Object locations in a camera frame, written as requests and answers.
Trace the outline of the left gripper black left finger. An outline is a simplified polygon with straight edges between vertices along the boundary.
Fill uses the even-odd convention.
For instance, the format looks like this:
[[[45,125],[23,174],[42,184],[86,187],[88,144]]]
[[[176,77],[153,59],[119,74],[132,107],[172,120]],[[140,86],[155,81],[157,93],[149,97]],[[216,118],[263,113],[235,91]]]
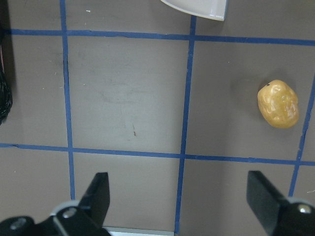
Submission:
[[[98,226],[102,226],[109,209],[108,173],[96,173],[78,207]]]

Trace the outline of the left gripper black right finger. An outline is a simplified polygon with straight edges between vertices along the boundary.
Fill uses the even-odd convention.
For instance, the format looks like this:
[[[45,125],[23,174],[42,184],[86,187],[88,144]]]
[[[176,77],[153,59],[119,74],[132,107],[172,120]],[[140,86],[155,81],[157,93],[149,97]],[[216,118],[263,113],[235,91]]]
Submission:
[[[249,171],[246,199],[266,233],[276,231],[290,202],[261,171]]]

